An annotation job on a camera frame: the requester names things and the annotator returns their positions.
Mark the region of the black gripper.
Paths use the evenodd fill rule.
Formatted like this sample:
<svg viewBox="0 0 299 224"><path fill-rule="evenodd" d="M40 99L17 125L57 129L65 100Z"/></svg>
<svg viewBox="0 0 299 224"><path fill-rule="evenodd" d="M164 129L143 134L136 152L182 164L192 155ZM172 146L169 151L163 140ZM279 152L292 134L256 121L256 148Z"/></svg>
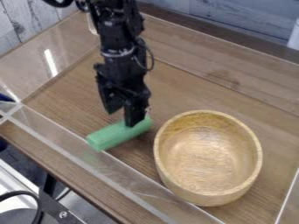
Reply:
<svg viewBox="0 0 299 224"><path fill-rule="evenodd" d="M133 127L145 119L151 97L145 85L145 51L101 52L104 62L93 65L97 91L105 111L113 114L124 108L125 126Z"/></svg>

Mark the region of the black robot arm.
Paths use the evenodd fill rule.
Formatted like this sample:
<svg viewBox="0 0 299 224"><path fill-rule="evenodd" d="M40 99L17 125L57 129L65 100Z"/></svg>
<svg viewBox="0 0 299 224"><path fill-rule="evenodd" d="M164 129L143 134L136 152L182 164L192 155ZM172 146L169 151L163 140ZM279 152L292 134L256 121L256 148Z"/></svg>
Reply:
<svg viewBox="0 0 299 224"><path fill-rule="evenodd" d="M155 56L141 38L145 19L136 0L43 1L55 8L76 4L89 14L104 58L93 65L101 103L109 114L123 110L125 126L135 126L145 119L151 97L145 74L155 67Z"/></svg>

